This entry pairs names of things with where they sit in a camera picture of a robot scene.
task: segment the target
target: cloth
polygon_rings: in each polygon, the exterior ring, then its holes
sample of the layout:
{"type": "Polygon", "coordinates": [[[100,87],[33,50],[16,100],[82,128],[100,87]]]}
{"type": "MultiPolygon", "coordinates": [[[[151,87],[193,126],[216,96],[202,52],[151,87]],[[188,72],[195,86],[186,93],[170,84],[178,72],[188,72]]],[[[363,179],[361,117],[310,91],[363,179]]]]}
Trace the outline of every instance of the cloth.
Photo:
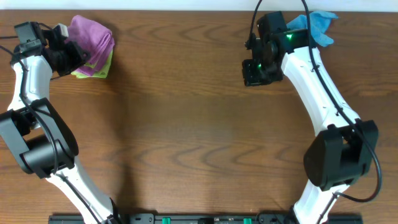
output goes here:
{"type": "MultiPolygon", "coordinates": [[[[314,11],[310,13],[311,21],[311,35],[316,43],[322,47],[326,47],[334,43],[334,40],[325,35],[328,30],[331,20],[338,19],[338,16],[332,12],[314,11]]],[[[289,29],[304,29],[307,28],[307,17],[299,15],[297,18],[287,24],[289,29]]]]}
{"type": "MultiPolygon", "coordinates": [[[[108,56],[108,59],[106,59],[106,62],[102,69],[100,71],[97,71],[93,74],[93,78],[106,78],[108,76],[109,68],[111,66],[111,61],[112,61],[112,56],[113,56],[113,50],[108,56]]],[[[85,64],[85,66],[94,68],[95,65],[90,65],[90,64],[85,64]]],[[[89,76],[85,75],[84,73],[80,73],[77,70],[72,72],[72,75],[76,75],[77,78],[89,78],[89,76]]]]}
{"type": "Polygon", "coordinates": [[[106,63],[109,54],[114,47],[112,32],[101,24],[77,15],[73,17],[68,27],[69,38],[74,40],[85,51],[90,53],[90,59],[76,72],[92,77],[95,72],[100,71],[106,63]]]}

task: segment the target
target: white wall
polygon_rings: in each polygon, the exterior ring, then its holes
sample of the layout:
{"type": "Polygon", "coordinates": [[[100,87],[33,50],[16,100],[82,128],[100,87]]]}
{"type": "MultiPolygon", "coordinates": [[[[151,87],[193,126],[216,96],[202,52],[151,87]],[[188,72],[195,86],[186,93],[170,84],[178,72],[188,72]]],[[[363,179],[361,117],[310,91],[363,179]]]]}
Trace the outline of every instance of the white wall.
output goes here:
{"type": "MultiPolygon", "coordinates": [[[[0,9],[252,11],[258,0],[0,0],[0,9]]],[[[307,0],[310,10],[398,12],[398,0],[307,0]]],[[[261,11],[302,11],[301,0],[263,0],[261,11]]]]}

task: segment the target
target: wooden tabletop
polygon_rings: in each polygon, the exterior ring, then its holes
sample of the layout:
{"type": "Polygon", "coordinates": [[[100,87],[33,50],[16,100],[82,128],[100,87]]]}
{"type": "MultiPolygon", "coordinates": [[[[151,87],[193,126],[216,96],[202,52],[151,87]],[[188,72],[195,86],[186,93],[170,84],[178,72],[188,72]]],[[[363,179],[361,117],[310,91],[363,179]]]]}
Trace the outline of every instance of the wooden tabletop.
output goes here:
{"type": "MultiPolygon", "coordinates": [[[[288,210],[307,176],[314,140],[309,115],[285,78],[246,88],[241,62],[252,12],[1,11],[0,35],[81,14],[110,28],[116,47],[107,79],[52,81],[50,101],[73,131],[80,159],[124,213],[253,213],[288,210]]],[[[285,20],[299,12],[284,13],[285,20]]],[[[339,12],[321,48],[339,91],[363,120],[375,120],[384,185],[371,203],[339,199],[332,212],[365,223],[398,222],[398,14],[339,12]]],[[[2,40],[13,49],[17,40],[2,40]]],[[[14,91],[0,54],[0,108],[14,91]]],[[[374,166],[348,193],[369,196],[374,166]]],[[[23,173],[0,141],[0,223],[47,223],[77,213],[58,188],[23,173]]]]}

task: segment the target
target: blue cloth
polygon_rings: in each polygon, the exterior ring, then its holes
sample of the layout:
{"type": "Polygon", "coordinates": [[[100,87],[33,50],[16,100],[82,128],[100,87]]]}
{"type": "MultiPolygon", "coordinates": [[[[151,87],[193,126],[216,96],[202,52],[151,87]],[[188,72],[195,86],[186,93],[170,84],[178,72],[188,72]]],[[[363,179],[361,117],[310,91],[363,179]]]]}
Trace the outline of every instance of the blue cloth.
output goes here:
{"type": "MultiPolygon", "coordinates": [[[[338,16],[332,12],[314,11],[310,13],[311,35],[316,43],[326,47],[334,42],[332,38],[325,35],[325,32],[328,30],[331,20],[337,18],[338,16]]],[[[307,28],[307,17],[299,15],[287,24],[287,28],[292,30],[307,28]]]]}

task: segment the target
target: purple towel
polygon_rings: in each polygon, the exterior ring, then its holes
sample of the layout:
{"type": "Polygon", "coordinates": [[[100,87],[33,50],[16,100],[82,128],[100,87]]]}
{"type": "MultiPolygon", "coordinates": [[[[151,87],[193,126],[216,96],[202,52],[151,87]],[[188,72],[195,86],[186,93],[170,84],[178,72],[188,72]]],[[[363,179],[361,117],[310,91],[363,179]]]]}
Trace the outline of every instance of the purple towel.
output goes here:
{"type": "Polygon", "coordinates": [[[76,41],[79,46],[90,53],[91,58],[87,63],[95,68],[82,66],[76,71],[88,76],[102,69],[106,59],[113,50],[114,39],[112,32],[101,24],[77,15],[68,27],[68,40],[76,41]]]}

